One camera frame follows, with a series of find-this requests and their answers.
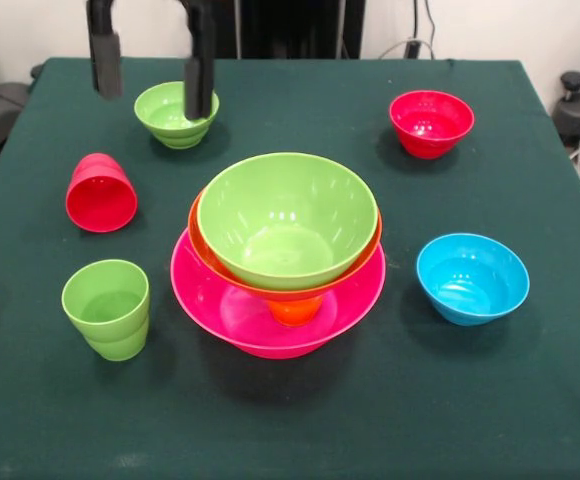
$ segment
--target red bowl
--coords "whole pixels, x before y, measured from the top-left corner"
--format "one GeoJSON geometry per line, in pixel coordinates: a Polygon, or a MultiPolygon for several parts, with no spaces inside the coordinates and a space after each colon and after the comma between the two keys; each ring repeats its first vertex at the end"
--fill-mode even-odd
{"type": "Polygon", "coordinates": [[[328,290],[345,282],[355,273],[357,273],[361,267],[363,267],[372,257],[374,251],[379,245],[381,240],[381,232],[383,231],[383,223],[381,220],[381,212],[379,212],[377,220],[377,229],[370,240],[370,243],[366,245],[363,249],[361,255],[357,257],[352,265],[339,277],[330,283],[325,285],[319,285],[318,287],[309,288],[306,290],[266,290],[263,288],[253,287],[244,283],[237,277],[235,277],[217,258],[214,252],[210,249],[208,244],[203,239],[201,232],[199,230],[199,224],[197,223],[197,208],[199,206],[199,199],[201,198],[201,193],[197,196],[195,201],[192,203],[190,208],[190,213],[188,214],[188,232],[190,234],[190,243],[195,253],[199,259],[214,273],[219,275],[226,282],[239,287],[246,292],[261,297],[265,300],[271,302],[297,302],[302,300],[310,300],[323,295],[328,290]]]}
{"type": "Polygon", "coordinates": [[[399,95],[389,112],[406,151],[426,160],[449,152],[474,125],[474,112],[466,102],[434,90],[399,95]]]}

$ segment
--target pink bowl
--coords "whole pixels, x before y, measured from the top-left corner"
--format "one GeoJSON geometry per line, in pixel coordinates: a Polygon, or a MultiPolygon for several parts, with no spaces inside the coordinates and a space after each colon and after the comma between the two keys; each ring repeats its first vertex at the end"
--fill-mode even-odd
{"type": "Polygon", "coordinates": [[[434,90],[404,93],[389,111],[406,151],[426,160],[449,152],[474,126],[474,112],[466,102],[434,90]]]}
{"type": "Polygon", "coordinates": [[[188,229],[170,265],[172,288],[192,320],[251,355],[275,360],[306,355],[356,325],[378,300],[385,276],[379,245],[363,268],[323,296],[310,323],[285,327],[273,318],[265,300],[230,285],[205,266],[192,248],[188,229]]]}

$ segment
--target upturned red cup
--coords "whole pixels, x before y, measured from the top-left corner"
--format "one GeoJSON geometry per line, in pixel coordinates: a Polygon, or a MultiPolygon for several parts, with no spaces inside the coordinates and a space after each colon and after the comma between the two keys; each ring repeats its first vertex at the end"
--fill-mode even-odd
{"type": "Polygon", "coordinates": [[[137,207],[137,194],[114,158],[92,153],[81,159],[66,195],[66,211],[78,227],[95,233],[118,230],[132,220],[137,207]]]}

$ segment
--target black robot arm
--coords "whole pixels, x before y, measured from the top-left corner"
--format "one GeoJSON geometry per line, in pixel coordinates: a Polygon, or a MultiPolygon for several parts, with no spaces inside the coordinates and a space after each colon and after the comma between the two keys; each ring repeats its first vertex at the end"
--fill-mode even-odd
{"type": "MultiPolygon", "coordinates": [[[[118,97],[121,87],[121,46],[112,28],[114,0],[88,0],[86,3],[90,60],[94,88],[104,98],[118,97]]],[[[214,88],[214,19],[208,0],[180,0],[188,13],[192,54],[184,73],[185,115],[190,120],[208,117],[212,112],[214,88]]]]}

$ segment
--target white wall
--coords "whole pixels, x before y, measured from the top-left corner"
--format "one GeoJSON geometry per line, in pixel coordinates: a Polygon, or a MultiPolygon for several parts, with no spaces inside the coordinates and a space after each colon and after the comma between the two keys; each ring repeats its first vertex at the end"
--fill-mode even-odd
{"type": "MultiPolygon", "coordinates": [[[[427,40],[429,23],[423,0],[419,3],[419,36],[427,40]]],[[[562,93],[561,73],[580,70],[580,0],[429,3],[437,25],[437,58],[521,60],[548,109],[562,93]]],[[[411,35],[411,0],[367,0],[363,57],[376,58],[411,35]]],[[[402,56],[398,48],[387,58],[402,56]]]]}
{"type": "MultiPolygon", "coordinates": [[[[419,34],[429,27],[420,0],[419,34]]],[[[520,59],[544,104],[558,77],[580,69],[580,0],[430,0],[438,58],[520,59]]],[[[185,56],[185,11],[175,0],[116,0],[115,28],[133,56],[185,56]]],[[[367,0],[362,55],[377,57],[412,33],[411,0],[367,0]]],[[[390,56],[402,56],[402,49],[390,56]]],[[[85,0],[0,0],[0,81],[28,81],[49,56],[87,56],[85,0]]]]}
{"type": "MultiPolygon", "coordinates": [[[[189,54],[178,1],[116,0],[113,22],[124,55],[189,54]]],[[[85,0],[0,0],[0,82],[28,82],[30,68],[50,56],[89,54],[85,0]]]]}

